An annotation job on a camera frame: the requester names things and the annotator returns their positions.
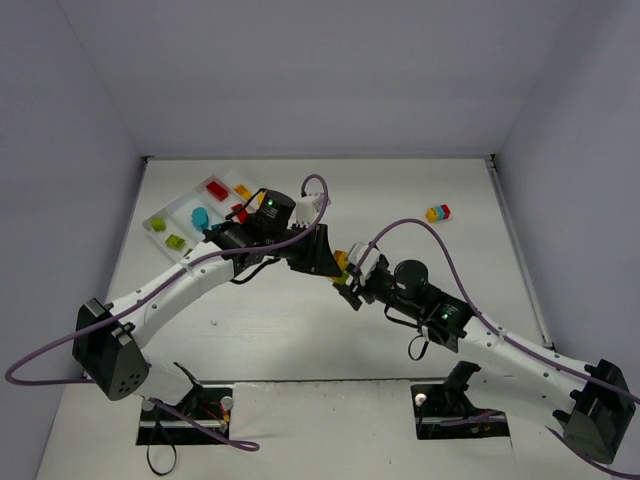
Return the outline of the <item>long yellow lego brick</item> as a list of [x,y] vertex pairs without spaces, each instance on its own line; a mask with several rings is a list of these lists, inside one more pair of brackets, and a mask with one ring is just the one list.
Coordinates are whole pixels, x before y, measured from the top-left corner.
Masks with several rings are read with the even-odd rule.
[[345,251],[336,250],[334,252],[334,260],[341,270],[345,270],[349,264],[348,253]]

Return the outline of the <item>long green lego brick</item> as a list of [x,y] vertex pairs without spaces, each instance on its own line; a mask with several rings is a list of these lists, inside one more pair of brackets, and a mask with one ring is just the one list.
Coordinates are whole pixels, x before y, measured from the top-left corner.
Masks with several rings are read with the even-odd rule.
[[334,284],[345,285],[348,279],[349,272],[347,270],[343,270],[342,274],[339,277],[334,277],[332,281]]

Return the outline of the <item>red curved lego brick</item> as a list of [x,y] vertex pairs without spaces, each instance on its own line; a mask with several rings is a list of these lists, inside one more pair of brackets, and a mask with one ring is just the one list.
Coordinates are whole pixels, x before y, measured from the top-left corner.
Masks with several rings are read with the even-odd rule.
[[247,208],[243,204],[234,205],[228,215],[229,220],[244,224],[248,217]]

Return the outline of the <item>yellow square lego brick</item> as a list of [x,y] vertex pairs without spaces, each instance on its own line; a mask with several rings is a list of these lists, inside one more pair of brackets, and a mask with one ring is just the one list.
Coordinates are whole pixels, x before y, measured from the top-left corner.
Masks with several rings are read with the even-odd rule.
[[240,195],[242,198],[244,198],[245,200],[248,200],[251,198],[252,193],[249,189],[247,189],[243,184],[238,184],[234,187],[234,191]]

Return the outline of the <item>yellow blue red lego stack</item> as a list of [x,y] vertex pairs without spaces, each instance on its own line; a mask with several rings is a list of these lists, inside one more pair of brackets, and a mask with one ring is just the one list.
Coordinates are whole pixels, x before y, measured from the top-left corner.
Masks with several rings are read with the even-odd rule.
[[451,210],[446,204],[432,206],[425,212],[425,218],[429,223],[446,221],[450,218],[450,216]]

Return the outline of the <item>blue oval lego brick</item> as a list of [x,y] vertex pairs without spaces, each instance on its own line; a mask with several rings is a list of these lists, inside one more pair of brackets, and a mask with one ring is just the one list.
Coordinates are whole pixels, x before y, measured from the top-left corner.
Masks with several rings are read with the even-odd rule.
[[196,207],[191,212],[191,223],[193,227],[202,232],[209,228],[209,215],[204,207]]

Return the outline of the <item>red flower lego brick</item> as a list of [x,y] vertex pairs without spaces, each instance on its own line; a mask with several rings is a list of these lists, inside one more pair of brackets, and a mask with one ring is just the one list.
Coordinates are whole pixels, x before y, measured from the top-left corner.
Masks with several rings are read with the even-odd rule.
[[206,185],[206,190],[219,202],[223,202],[229,196],[228,190],[217,181],[211,181],[208,183]]

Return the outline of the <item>small green lego brick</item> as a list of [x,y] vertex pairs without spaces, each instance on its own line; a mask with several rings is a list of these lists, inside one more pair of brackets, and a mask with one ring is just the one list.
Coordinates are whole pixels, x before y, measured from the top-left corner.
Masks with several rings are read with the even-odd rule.
[[161,232],[166,230],[166,223],[162,217],[154,217],[150,222],[151,228],[155,232]]

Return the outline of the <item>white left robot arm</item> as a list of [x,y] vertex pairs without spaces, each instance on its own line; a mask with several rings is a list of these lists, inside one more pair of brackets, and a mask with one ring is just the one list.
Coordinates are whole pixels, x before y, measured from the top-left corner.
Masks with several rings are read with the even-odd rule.
[[203,230],[202,240],[169,270],[135,292],[104,305],[91,299],[78,311],[72,355],[111,401],[132,394],[176,405],[197,383],[178,363],[151,360],[144,347],[176,315],[216,287],[234,283],[268,258],[299,273],[337,277],[340,268],[321,219],[326,193],[299,200],[268,190],[258,209]]

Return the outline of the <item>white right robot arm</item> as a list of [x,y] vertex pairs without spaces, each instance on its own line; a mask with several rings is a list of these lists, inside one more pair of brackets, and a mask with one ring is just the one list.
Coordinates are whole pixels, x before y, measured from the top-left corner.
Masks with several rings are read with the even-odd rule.
[[364,266],[354,253],[334,257],[341,270],[334,287],[353,309],[379,302],[428,344],[459,355],[442,388],[464,422],[498,410],[550,429],[592,462],[614,462],[636,412],[618,366],[571,359],[508,332],[432,285],[420,261],[391,268],[379,251]]

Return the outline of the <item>clear plastic divided tray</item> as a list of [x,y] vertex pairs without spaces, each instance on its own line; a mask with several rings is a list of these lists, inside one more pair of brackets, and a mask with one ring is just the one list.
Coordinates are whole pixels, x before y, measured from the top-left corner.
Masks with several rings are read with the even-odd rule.
[[216,172],[148,216],[142,227],[173,261],[204,241],[226,248],[274,243],[292,223],[296,201],[239,169]]

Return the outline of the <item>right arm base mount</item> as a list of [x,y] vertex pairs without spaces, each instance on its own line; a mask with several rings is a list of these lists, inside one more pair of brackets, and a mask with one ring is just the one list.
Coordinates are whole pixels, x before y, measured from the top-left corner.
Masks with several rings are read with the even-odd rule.
[[442,384],[413,384],[410,387],[413,401],[416,438],[420,441],[480,440],[507,438],[510,430],[502,412],[493,413],[480,420],[485,410],[473,407],[468,401],[449,403]]

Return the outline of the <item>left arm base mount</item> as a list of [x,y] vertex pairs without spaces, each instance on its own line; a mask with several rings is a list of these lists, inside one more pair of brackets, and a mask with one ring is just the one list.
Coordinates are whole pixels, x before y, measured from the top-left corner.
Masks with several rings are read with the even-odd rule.
[[[205,386],[196,404],[190,407],[176,406],[175,409],[207,430],[228,439],[233,396],[233,390],[229,386]],[[221,441],[144,400],[140,410],[135,444],[137,446],[198,446],[219,445]]]

